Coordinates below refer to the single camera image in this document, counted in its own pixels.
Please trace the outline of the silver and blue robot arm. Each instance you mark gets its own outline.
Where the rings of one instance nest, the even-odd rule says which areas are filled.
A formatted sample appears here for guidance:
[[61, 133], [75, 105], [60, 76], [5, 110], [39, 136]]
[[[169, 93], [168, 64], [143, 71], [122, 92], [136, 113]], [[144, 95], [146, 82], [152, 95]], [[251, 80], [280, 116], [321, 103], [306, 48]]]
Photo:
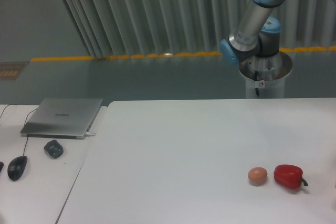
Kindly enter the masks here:
[[250, 0], [237, 28], [220, 42], [222, 56], [232, 65], [252, 57], [271, 57], [279, 51], [280, 23], [271, 17], [285, 0]]

